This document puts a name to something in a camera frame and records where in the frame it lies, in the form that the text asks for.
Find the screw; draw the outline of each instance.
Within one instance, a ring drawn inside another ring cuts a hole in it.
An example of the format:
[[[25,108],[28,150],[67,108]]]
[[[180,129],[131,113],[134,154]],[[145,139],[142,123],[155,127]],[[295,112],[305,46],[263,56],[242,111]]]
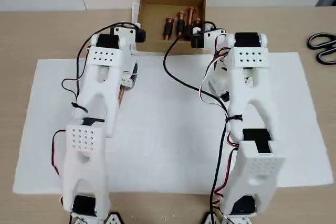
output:
[[[201,23],[201,19],[200,18],[195,19],[195,25],[196,26],[198,26],[200,23]]]
[[[189,20],[188,20],[188,25],[191,25],[191,22],[193,20],[193,14],[194,14],[194,11],[196,11],[196,7],[190,7],[189,8]]]
[[[166,18],[166,24],[168,24],[168,23],[173,23],[174,22],[174,19],[173,19],[173,17],[168,17],[168,18]],[[164,35],[164,40],[168,40],[169,39],[169,37],[170,37],[170,35],[172,34],[172,32],[171,31],[166,31],[166,29],[165,29],[165,35]]]
[[[179,20],[183,20],[184,15],[185,15],[185,11],[183,11],[183,10],[179,11],[178,14],[177,14],[177,16],[179,17]],[[182,31],[179,30],[179,31],[177,32],[177,35],[180,36],[181,34],[182,34]]]

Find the white paper sheet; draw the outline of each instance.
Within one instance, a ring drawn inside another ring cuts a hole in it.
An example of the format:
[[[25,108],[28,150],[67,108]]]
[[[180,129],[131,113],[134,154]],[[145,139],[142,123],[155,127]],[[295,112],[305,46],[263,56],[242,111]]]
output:
[[[136,57],[141,61],[137,82],[124,95],[115,136],[108,141],[110,190],[208,194],[224,126],[222,110],[200,102],[195,91],[172,80],[163,70],[162,56]],[[167,67],[198,86],[210,59],[210,55],[169,56]],[[278,186],[332,183],[299,55],[270,54],[270,64],[283,129],[282,150],[287,155]],[[38,61],[16,167],[15,193],[61,193],[61,179],[51,166],[51,138],[70,119],[73,96],[60,82],[74,74],[75,60]],[[252,106],[244,123],[247,127],[263,124]],[[61,172],[64,148],[65,136],[60,133],[56,161]],[[225,145],[220,178],[228,153]]]

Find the black scissors handle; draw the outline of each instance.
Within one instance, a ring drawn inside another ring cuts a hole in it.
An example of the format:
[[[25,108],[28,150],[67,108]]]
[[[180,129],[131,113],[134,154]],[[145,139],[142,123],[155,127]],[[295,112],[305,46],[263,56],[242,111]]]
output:
[[[326,42],[319,43],[319,44],[313,44],[312,41],[314,39],[316,39],[316,38],[319,38],[319,37],[329,38],[329,40],[326,41]],[[321,49],[321,48],[330,48],[334,44],[336,44],[336,35],[329,34],[329,33],[317,33],[317,34],[313,34],[307,40],[307,47],[309,49],[312,49],[312,50]]]
[[[328,38],[329,40],[319,43],[319,44],[313,44],[312,41],[319,37]],[[312,50],[317,50],[321,48],[325,49],[325,51],[322,51],[316,55],[316,60],[323,65],[336,65],[336,60],[325,60],[324,59],[326,55],[330,55],[333,52],[336,52],[336,47],[334,47],[333,45],[336,45],[336,35],[329,34],[329,33],[313,34],[307,40],[307,47],[309,49],[312,49]]]
[[[336,60],[325,60],[323,57],[336,52],[336,47],[331,47],[326,51],[320,52],[316,55],[316,60],[323,65],[336,65]]]

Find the black wire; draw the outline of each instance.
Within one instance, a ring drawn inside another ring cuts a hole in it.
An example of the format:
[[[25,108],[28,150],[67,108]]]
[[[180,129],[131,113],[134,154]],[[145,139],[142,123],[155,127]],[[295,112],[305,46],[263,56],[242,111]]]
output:
[[[191,86],[191,85],[189,85],[188,83],[186,83],[186,82],[184,82],[184,81],[178,79],[177,77],[173,76],[173,75],[168,71],[167,66],[166,66],[166,60],[167,60],[167,56],[168,56],[168,54],[170,53],[170,51],[172,50],[172,48],[175,46],[175,44],[177,43],[177,41],[178,41],[181,37],[182,37],[182,36],[178,36],[178,37],[174,40],[174,42],[170,45],[170,47],[168,48],[167,52],[165,53],[164,58],[163,58],[163,68],[164,68],[164,71],[165,71],[171,78],[173,78],[175,81],[179,82],[180,84],[182,84],[182,85],[184,85],[184,86],[186,86],[186,87],[188,87],[188,88],[190,88],[190,89],[193,89],[193,90],[198,91],[198,88],[196,88],[196,87],[194,87],[194,86]],[[206,92],[206,91],[204,91],[204,90],[201,90],[201,93],[207,95],[208,97],[211,97],[211,98],[215,99],[215,100],[221,105],[221,107],[224,109],[225,113],[228,114],[227,109],[226,109],[224,103],[220,100],[220,98],[218,98],[218,97],[214,96],[213,94],[210,94],[210,93],[208,93],[208,92]]]
[[[59,176],[59,171],[57,166],[54,163],[54,156],[55,156],[55,136],[60,133],[60,132],[65,132],[65,130],[57,130],[54,135],[52,136],[52,142],[51,142],[51,165],[53,166],[53,168],[55,169],[55,172],[58,174]]]
[[[203,24],[210,24],[210,25],[212,25],[214,27],[215,30],[217,29],[215,23],[213,23],[211,21],[204,21]]]
[[[233,221],[231,221],[229,218],[226,218],[228,221],[230,221],[232,224],[235,224]]]
[[[214,192],[215,192],[215,188],[216,188],[216,184],[217,184],[219,168],[221,166],[223,144],[224,144],[224,138],[225,138],[225,133],[226,133],[226,124],[227,124],[227,122],[225,121],[225,125],[224,125],[224,129],[223,129],[223,132],[222,132],[222,136],[220,137],[221,143],[219,144],[219,153],[218,153],[218,160],[217,160],[215,178],[214,178],[214,182],[213,182],[213,185],[212,185],[212,188],[211,188],[211,193],[210,193],[210,214],[211,214],[211,223],[212,224],[215,224],[214,216],[213,216],[214,209],[213,209],[212,201],[213,201]]]
[[[85,70],[85,67],[86,67],[87,60],[88,60],[88,54],[89,54],[89,51],[86,53],[86,56],[85,56],[85,62],[84,62],[84,66],[83,66],[83,71],[82,71],[82,73],[80,74],[80,76],[78,77],[78,80],[79,80],[79,79],[83,76],[83,74],[84,74],[84,70]],[[77,95],[76,95],[76,93],[75,93],[73,90],[64,87],[64,82],[65,82],[65,81],[77,81],[77,79],[74,79],[74,78],[65,78],[65,79],[63,79],[63,81],[61,82],[61,86],[62,86],[62,88],[64,88],[65,90],[67,90],[67,91],[69,91],[69,92],[71,92],[71,93],[73,93],[74,96],[75,96],[75,102],[77,102]]]
[[[166,67],[166,60],[167,60],[167,56],[169,54],[169,52],[172,50],[172,48],[175,46],[175,44],[177,43],[177,41],[181,38],[182,36],[178,36],[174,42],[170,45],[170,47],[168,48],[167,52],[165,53],[164,55],[164,58],[163,58],[163,68],[164,68],[164,71],[171,77],[173,78],[175,81],[179,82],[180,84],[190,88],[190,89],[193,89],[193,90],[196,90],[198,91],[198,88],[194,87],[194,86],[191,86],[189,85],[188,83],[178,79],[177,77],[173,76],[167,69]],[[215,191],[215,187],[216,187],[216,184],[217,184],[217,179],[218,179],[218,173],[219,173],[219,168],[221,166],[221,160],[222,160],[222,152],[223,152],[223,144],[224,144],[224,138],[225,138],[225,133],[226,133],[226,124],[228,122],[227,120],[227,116],[228,116],[228,112],[227,112],[227,109],[224,105],[224,103],[220,100],[220,98],[206,92],[206,91],[203,91],[201,89],[201,92],[213,99],[215,99],[220,105],[221,107],[224,109],[225,111],[225,116],[226,116],[226,119],[225,119],[225,125],[224,125],[224,129],[223,129],[223,132],[222,132],[222,137],[220,138],[221,139],[221,143],[219,145],[219,153],[218,153],[218,160],[217,160],[217,166],[216,166],[216,172],[215,172],[215,179],[214,179],[214,183],[213,183],[213,186],[212,186],[212,189],[211,189],[211,194],[210,194],[210,212],[211,212],[211,222],[212,224],[215,224],[215,221],[214,221],[214,217],[213,217],[213,213],[214,213],[214,209],[213,209],[213,205],[212,205],[212,201],[213,201],[213,196],[214,196],[214,191]]]

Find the cardboard box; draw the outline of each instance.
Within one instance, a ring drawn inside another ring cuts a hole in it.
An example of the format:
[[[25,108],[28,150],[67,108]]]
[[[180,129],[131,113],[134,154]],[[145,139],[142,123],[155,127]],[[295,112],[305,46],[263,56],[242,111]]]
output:
[[[196,7],[193,20],[200,18],[205,20],[206,0],[140,0],[138,22],[141,28],[146,30],[146,42],[137,43],[138,51],[166,52],[168,47],[176,39],[177,14],[180,10],[186,11],[184,21],[187,24],[190,6]],[[175,19],[173,33],[169,40],[163,39],[163,30],[166,18],[172,16]],[[179,40],[172,50],[173,54],[202,54],[202,49],[191,47],[190,41]]]

